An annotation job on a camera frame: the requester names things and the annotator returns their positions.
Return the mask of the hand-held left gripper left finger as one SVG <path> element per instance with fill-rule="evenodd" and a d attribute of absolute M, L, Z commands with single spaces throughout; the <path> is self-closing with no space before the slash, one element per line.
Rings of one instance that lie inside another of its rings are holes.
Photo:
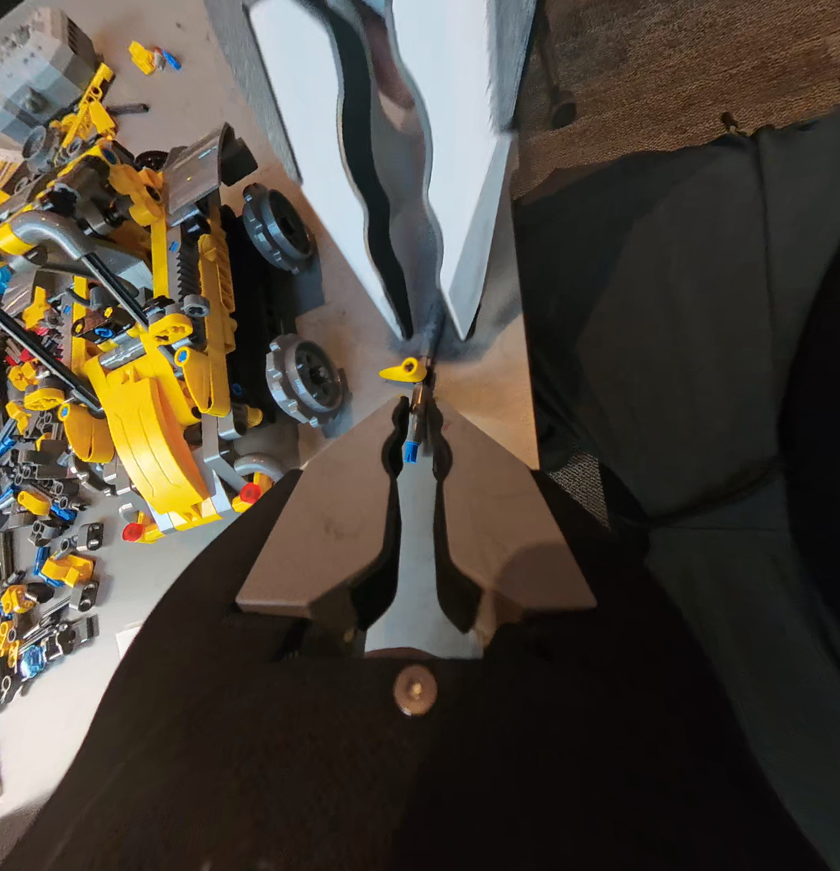
<path fill-rule="evenodd" d="M 407 423 L 398 396 L 305 465 L 237 596 L 244 612 L 365 631 L 389 608 Z"/>

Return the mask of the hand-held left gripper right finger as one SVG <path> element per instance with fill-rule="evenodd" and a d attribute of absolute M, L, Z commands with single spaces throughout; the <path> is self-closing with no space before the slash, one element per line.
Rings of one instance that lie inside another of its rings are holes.
<path fill-rule="evenodd" d="M 462 634 L 598 606 L 531 469 L 445 401 L 427 406 L 436 595 Z"/>

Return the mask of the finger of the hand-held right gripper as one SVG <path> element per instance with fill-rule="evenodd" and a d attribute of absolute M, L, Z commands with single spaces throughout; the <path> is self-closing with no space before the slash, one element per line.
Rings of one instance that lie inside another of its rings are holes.
<path fill-rule="evenodd" d="M 486 283 L 512 135 L 498 115 L 497 3 L 387 2 L 393 54 L 418 103 L 422 199 L 436 235 L 436 277 L 466 341 Z"/>
<path fill-rule="evenodd" d="M 248 16 L 305 198 L 394 335 L 408 340 L 408 289 L 374 157 L 382 104 L 358 6 L 266 1 Z"/>

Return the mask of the grey axle pin blue tip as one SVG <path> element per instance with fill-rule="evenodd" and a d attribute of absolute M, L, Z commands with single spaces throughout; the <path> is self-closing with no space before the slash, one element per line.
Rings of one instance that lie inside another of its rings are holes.
<path fill-rule="evenodd" d="M 414 384 L 408 410 L 408 424 L 403 443 L 403 462 L 415 464 L 426 440 L 427 410 L 434 392 L 434 380 L 428 376 Z"/>

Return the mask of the grey axle sleeve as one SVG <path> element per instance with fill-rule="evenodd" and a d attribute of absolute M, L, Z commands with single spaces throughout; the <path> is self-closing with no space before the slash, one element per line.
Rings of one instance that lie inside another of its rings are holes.
<path fill-rule="evenodd" d="M 442 303 L 432 307 L 427 315 L 422 331 L 421 353 L 419 360 L 426 368 L 435 365 L 438 347 L 447 326 L 447 309 Z"/>

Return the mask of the grey desk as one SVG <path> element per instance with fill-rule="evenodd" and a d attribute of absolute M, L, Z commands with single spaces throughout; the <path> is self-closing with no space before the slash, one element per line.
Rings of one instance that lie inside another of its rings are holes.
<path fill-rule="evenodd" d="M 324 325 L 369 375 L 384 336 L 397 337 L 363 288 L 345 295 L 358 306 L 337 327 L 343 296 L 324 304 Z M 393 693 L 411 660 L 285 656 L 304 618 L 232 603 L 300 474 L 229 525 L 147 616 L 2 869 L 480 869 L 487 847 L 503 857 L 519 820 L 491 813 L 521 794 L 498 786 L 494 726 L 459 738 L 454 763 L 437 743 L 449 749 L 476 712 L 474 679 L 491 698 L 495 665 L 419 663 L 432 705 L 407 714 Z"/>

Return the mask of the black chair base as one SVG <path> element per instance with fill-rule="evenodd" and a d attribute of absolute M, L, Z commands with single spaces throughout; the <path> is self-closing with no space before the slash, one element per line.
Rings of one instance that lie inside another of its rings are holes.
<path fill-rule="evenodd" d="M 535 12 L 535 47 L 550 103 L 549 126 L 553 130 L 564 129 L 574 122 L 578 110 L 573 93 L 565 87 L 559 74 L 555 43 L 545 2 L 538 2 Z"/>

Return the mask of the yellow long beam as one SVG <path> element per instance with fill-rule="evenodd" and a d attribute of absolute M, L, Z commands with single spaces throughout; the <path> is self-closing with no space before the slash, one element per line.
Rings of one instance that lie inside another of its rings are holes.
<path fill-rule="evenodd" d="M 117 130 L 114 119 L 103 106 L 103 88 L 114 77 L 106 63 L 99 67 L 81 95 L 74 112 L 64 116 L 58 126 L 63 132 L 62 147 L 75 140 L 86 140 L 90 135 L 112 137 Z"/>

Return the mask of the yellow toy brick vehicle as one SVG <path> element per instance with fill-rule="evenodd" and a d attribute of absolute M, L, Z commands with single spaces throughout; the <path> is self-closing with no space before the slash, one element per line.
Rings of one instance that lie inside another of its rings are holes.
<path fill-rule="evenodd" d="M 55 410 L 77 467 L 116 465 L 125 539 L 148 542 L 248 509 L 283 475 L 235 444 L 279 418 L 319 426 L 341 383 L 287 333 L 277 283 L 313 262 L 293 203 L 221 125 L 169 152 L 90 135 L 0 186 L 0 338 L 9 401 Z"/>

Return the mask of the grey brick motor block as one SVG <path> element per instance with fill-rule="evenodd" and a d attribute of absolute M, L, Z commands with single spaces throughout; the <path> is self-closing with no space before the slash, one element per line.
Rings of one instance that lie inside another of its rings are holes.
<path fill-rule="evenodd" d="M 90 37 L 54 7 L 0 19 L 0 136 L 22 147 L 36 128 L 65 114 L 99 68 Z"/>

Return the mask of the grey wheel hub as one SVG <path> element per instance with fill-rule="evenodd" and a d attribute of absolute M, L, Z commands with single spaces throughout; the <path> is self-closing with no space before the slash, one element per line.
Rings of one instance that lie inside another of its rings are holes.
<path fill-rule="evenodd" d="M 35 127 L 26 139 L 22 156 L 30 173 L 43 173 L 54 167 L 64 135 L 53 125 Z"/>

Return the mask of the pile of loose brick pieces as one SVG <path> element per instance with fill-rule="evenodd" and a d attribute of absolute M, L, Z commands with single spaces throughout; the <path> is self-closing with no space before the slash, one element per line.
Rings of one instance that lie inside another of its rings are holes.
<path fill-rule="evenodd" d="M 55 410 L 28 412 L 0 383 L 0 712 L 46 670 L 98 635 L 82 484 Z"/>

